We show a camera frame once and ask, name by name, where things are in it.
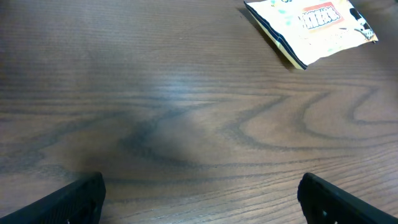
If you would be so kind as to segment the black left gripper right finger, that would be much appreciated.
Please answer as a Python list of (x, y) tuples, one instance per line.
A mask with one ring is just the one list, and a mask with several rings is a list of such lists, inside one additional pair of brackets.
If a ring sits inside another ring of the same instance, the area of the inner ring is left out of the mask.
[(297, 199), (308, 224), (397, 224), (397, 218), (307, 172)]

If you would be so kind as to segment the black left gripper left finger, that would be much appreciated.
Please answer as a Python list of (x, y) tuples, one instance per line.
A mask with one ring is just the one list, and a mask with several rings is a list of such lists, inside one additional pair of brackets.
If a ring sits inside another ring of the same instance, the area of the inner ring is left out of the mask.
[(103, 176), (94, 172), (2, 217), (1, 224), (98, 224), (105, 196)]

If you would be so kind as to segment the yellow snack bag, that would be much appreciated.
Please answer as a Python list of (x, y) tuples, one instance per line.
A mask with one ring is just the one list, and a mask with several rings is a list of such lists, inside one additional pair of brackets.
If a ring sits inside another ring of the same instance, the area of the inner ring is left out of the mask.
[(377, 42), (349, 0), (244, 1), (249, 13), (297, 69), (342, 50)]

